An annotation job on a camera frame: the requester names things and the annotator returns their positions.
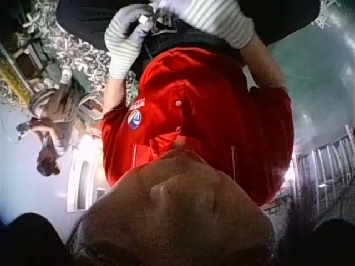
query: white glove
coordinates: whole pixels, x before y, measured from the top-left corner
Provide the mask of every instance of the white glove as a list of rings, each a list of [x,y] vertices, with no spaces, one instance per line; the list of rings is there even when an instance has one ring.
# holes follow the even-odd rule
[[[158,6],[236,49],[246,46],[254,34],[253,20],[243,15],[237,0],[160,0]]]
[[[128,36],[129,26],[138,21],[141,15],[152,16],[153,8],[147,4],[132,4],[120,9],[110,22],[105,32],[105,44],[111,56],[110,76],[125,79],[128,71],[140,54],[144,38],[153,23],[139,23]]]

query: forearm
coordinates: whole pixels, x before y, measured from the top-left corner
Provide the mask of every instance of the forearm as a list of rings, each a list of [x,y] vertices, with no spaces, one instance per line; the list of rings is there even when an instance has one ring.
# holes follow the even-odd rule
[[[37,132],[39,132],[40,134],[38,134],[37,136],[40,138],[41,141],[43,140],[45,134],[49,134],[50,137],[52,138],[52,140],[59,140],[63,137],[62,132],[57,128],[57,126],[55,124],[53,124],[53,125],[36,125],[31,128],[31,131],[35,132],[36,135],[37,135]]]
[[[256,34],[247,46],[240,49],[240,53],[259,87],[286,87],[280,67]]]
[[[119,105],[126,104],[126,81],[121,79],[117,80],[109,77],[107,80],[105,93],[103,113],[107,114],[109,111]]]

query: metal railing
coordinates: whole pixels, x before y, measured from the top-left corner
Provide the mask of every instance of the metal railing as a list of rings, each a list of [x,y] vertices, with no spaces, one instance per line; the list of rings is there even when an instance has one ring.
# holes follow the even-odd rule
[[[316,215],[324,216],[347,193],[355,180],[354,130],[345,125],[346,134],[329,145],[296,158],[298,178],[294,196],[307,186],[314,192]]]

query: red polo shirt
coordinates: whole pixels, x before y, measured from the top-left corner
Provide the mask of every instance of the red polo shirt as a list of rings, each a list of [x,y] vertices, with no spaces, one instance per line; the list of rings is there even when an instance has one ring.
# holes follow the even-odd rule
[[[248,91],[232,59],[175,48],[148,65],[129,109],[117,107],[104,117],[109,184],[158,158],[178,136],[262,205],[280,189],[291,160],[291,101],[283,88]]]

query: logo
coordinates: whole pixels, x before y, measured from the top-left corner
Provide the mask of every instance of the logo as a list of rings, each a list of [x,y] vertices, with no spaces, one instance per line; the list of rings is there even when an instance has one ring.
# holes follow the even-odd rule
[[[136,110],[145,106],[145,98],[142,98],[131,105],[128,111]]]
[[[138,110],[134,110],[127,118],[127,123],[132,129],[137,129],[142,121],[142,114]]]

